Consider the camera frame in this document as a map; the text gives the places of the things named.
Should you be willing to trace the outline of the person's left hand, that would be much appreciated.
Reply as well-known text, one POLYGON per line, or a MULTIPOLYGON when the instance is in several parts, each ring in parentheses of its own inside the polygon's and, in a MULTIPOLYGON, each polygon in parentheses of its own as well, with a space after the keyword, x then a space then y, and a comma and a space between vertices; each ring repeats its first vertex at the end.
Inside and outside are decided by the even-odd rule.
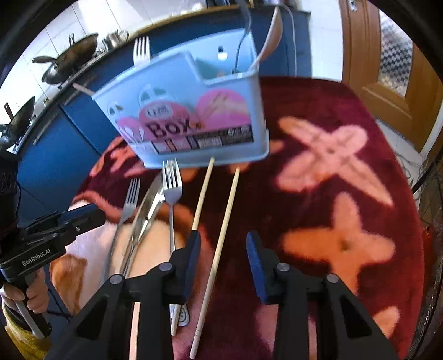
POLYGON ((27 288, 24 295, 17 287, 4 284, 1 287, 1 297, 4 303, 13 310, 18 310, 16 302, 23 302, 27 296, 27 308, 34 313, 44 313, 49 305, 48 287, 46 285, 46 274, 43 268, 36 271, 35 279, 27 288))

